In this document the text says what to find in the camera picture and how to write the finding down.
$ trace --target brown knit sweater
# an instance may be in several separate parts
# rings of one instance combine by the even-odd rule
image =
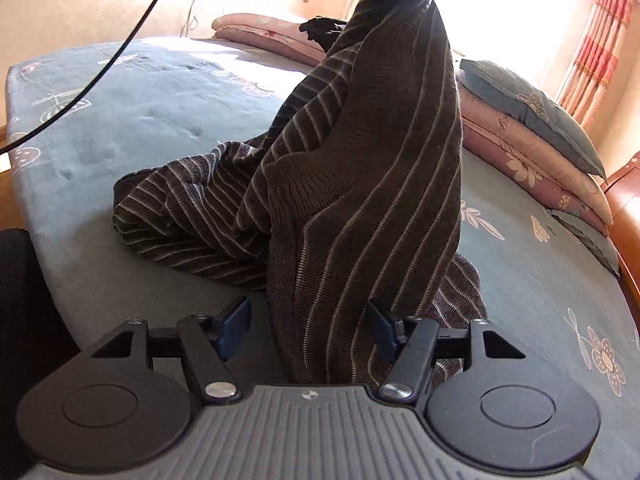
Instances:
[[[486,315],[475,269],[454,258],[461,138],[436,5],[361,0],[265,134],[124,177],[114,226],[153,260],[266,286],[292,380],[377,383],[388,365],[363,327],[368,298],[443,326]]]

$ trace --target mattress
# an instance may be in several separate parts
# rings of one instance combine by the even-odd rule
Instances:
[[[46,120],[116,47],[65,50],[13,67],[9,135]],[[170,325],[246,294],[133,255],[111,227],[113,184],[219,140],[261,133],[307,70],[225,41],[136,41],[71,115],[12,155],[38,259],[82,346],[128,317]],[[602,428],[587,470],[635,478],[640,340],[618,282],[530,195],[466,151],[462,186],[459,250],[478,268],[489,318],[598,402]],[[240,380],[276,381],[264,295],[249,296],[254,329],[232,369]]]

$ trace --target clothing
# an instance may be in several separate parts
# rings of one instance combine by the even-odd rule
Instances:
[[[44,282],[27,231],[0,231],[0,478],[33,465],[17,433],[22,396],[78,354]]]
[[[147,258],[266,287],[291,380],[375,384],[388,364],[363,327],[368,298],[444,326],[486,315],[475,269],[450,265],[461,142],[436,5],[361,0],[265,134],[124,177],[114,227]]]

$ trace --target knit fabric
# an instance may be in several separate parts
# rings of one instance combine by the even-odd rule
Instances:
[[[486,316],[475,269],[454,258],[461,140],[436,5],[361,0],[266,133],[124,177],[114,227],[152,260],[266,287],[293,381],[376,384],[388,364],[368,298],[448,327]]]

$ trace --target bright window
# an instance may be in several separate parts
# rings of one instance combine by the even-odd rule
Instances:
[[[540,84],[577,0],[435,0],[451,46]]]

